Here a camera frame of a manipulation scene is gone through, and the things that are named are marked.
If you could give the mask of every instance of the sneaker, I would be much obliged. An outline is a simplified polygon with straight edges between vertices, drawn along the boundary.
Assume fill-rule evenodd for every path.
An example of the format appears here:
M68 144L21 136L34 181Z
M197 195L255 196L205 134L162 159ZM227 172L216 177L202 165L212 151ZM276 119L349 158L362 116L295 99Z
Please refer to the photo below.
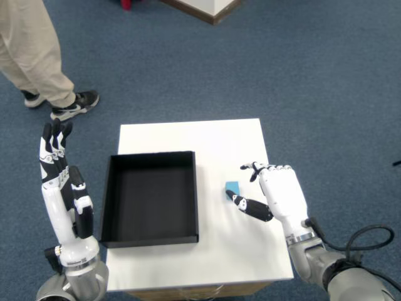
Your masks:
M99 94L96 91L87 91L76 93L75 101L66 108L53 107L51 109L50 118L59 118L60 121L70 119L78 114L87 113L99 101Z
M25 107L36 108L39 107L46 99L44 99L40 94L32 94L28 91L21 90L25 96Z

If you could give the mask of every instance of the leg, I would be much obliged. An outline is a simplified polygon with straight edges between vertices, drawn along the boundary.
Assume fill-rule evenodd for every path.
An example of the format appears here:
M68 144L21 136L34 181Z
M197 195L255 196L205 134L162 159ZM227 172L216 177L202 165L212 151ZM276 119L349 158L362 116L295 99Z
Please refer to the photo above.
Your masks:
M20 90L28 91L32 94L38 94L38 90L28 80L20 67L10 57L3 38L0 35L0 70L4 76Z
M0 0L0 34L42 97L55 107L75 101L74 85L61 72L60 45L43 0Z

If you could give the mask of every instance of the robotic finger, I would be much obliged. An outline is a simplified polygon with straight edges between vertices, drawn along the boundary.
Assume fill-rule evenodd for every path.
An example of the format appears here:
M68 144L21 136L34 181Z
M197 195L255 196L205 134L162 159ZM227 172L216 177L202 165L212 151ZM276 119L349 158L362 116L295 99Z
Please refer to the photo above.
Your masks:
M51 124L45 124L40 139L39 160L42 174L42 183L48 187L60 185L59 168L55 164L53 150L50 144Z
M253 199L246 199L242 196L238 196L231 190L226 190L226 194L243 213L246 213L253 218L260 219L261 221L270 221L273 218L273 214L268 205Z
M56 165L60 171L60 189L61 195L65 203L67 211L73 208L73 193L71 190L71 182L68 172L68 163L65 157L66 138L72 131L72 123L69 122L66 126L61 125L59 119L55 119L52 128L51 147L53 157L55 157Z
M93 234L93 204L76 166L70 167L70 179L74 195L76 234L84 239Z
M253 163L247 163L241 166L242 170L245 169L253 169L253 173L251 176L250 181L254 182L256 180L256 178L258 177L259 173L264 169L267 168L269 165L268 164L260 164L257 162L253 162Z

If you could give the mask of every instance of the red object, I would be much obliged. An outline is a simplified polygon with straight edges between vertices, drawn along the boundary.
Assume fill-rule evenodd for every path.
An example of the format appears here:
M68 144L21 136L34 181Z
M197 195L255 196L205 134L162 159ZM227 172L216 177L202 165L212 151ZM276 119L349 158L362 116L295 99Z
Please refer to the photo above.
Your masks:
M121 0L121 6L126 10L131 9L131 0Z

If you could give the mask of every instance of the black tray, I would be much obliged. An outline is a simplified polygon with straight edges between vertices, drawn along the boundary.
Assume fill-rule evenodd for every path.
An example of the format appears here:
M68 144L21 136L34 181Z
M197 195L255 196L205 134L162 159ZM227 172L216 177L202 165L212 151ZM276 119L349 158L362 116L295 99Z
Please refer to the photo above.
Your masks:
M110 157L103 245L123 248L198 241L194 152Z

